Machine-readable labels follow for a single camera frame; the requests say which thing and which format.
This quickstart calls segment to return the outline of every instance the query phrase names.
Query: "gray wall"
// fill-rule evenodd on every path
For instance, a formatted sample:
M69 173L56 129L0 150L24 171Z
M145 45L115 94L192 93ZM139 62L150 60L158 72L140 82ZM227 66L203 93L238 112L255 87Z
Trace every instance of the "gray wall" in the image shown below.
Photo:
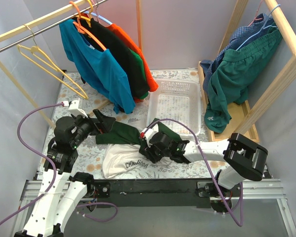
M296 0L279 0L283 13L296 33ZM243 24L248 24L259 4L251 0ZM259 99L283 66L291 52L282 41L272 61L250 88L251 106ZM256 123L261 144L269 150L267 164L276 178L281 178L296 224L296 80Z
M68 0L24 2L34 18L68 4ZM213 59L235 3L236 0L142 0L143 52L150 68L195 68L201 59ZM98 11L138 42L135 0L109 0L100 5ZM55 27L43 36L58 65L76 71L65 55L59 28Z
M31 20L22 0L0 1L0 34ZM42 37L36 37L36 41L52 56ZM0 46L9 42L12 40L0 43ZM29 40L23 45L32 46L33 41ZM1 53L0 60L39 105L54 103L59 83L27 61L15 47ZM40 159L23 147L16 136L18 122L32 109L32 105L0 70L0 221L17 210L25 181L33 178ZM42 150L46 132L47 123L40 115L33 115L22 128L24 140L39 151ZM0 228L0 237L10 236L12 224L13 220Z

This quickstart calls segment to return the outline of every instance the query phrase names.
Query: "laundry basket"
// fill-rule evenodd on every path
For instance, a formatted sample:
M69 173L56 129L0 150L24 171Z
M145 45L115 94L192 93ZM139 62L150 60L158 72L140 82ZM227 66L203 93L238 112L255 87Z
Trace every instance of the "laundry basket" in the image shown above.
M193 81L156 79L157 91L151 93L147 126L158 119L175 119L187 125L196 135L201 131L201 93L199 84ZM171 130L185 139L192 134L181 125L163 121Z

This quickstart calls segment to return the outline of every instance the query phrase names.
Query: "cable connector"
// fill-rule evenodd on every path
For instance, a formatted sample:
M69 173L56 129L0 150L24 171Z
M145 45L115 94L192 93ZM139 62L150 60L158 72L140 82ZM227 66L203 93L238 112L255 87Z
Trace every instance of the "cable connector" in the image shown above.
M69 107L69 101L68 100L63 101L63 107Z

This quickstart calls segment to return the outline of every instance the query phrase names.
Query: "wooden tray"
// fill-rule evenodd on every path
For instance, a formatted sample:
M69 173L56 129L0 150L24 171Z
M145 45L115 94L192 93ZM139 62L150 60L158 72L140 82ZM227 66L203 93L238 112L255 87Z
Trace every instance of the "wooden tray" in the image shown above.
M204 82L204 72L202 67L200 66L201 62L198 62L197 70L198 70L198 76L199 76L199 83L201 86L201 94L202 94L202 102L203 102L203 108L206 109L208 104L208 97L207 94L205 94L203 90L203 82ZM207 128L207 134L208 139L211 142L220 141L226 138L229 138L230 135L234 132L236 127L239 125L239 123L244 119L244 117L248 114L250 111L249 103L246 100L242 105L237 105L235 103L231 103L228 105L228 111L230 113L230 116L232 119L230 120L229 124L227 125L226 129L223 131L223 133L218 134L213 131L211 131L209 128ZM256 126L253 125L248 132L244 134L246 137L250 138L254 142L259 142L259 136L256 129Z

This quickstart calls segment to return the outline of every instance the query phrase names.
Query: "table surface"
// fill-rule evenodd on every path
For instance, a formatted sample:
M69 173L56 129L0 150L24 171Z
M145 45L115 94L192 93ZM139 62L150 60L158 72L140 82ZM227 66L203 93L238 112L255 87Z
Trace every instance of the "table surface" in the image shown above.
M75 80L87 93L89 100L86 101L84 110L89 113L93 109L97 108L105 101L105 97L99 94L95 89L90 87L88 84L83 84L80 80L80 75L78 73L68 74L73 80ZM155 79L180 79L180 80L191 80L199 83L199 78L196 70L175 70L175 71L152 71L152 75ZM71 101L77 98L77 95L65 86L61 86L58 102L65 100ZM149 96L141 103L137 103L132 114L125 114L120 112L116 114L113 111L113 104L105 106L101 112L107 116L115 117L117 121L123 123L130 123L142 119L147 119L149 105ZM70 113L68 109L57 107L53 115L54 122L63 117L69 116ZM199 141L208 141L207 131L204 118L204 109L202 108L202 126L201 132L198 135ZM45 145L43 152L47 153L47 144L53 137L53 129L50 128L45 140ZM93 174L95 179L104 179L102 172L102 163L105 157L107 145L96 145L94 137L88 137L77 149L79 157L76 160L72 175L76 172L87 172ZM37 179L42 179L43 174L43 163L38 167ZM227 163L222 161L211 161L210 166L215 174L218 170L224 169ZM138 167L136 169L130 170L126 173L119 174L113 179L152 179L152 178L210 178L210 174L207 167L203 161L197 161L190 164L178 164L171 162L168 166L160 166L158 164L153 164L149 161L148 167Z

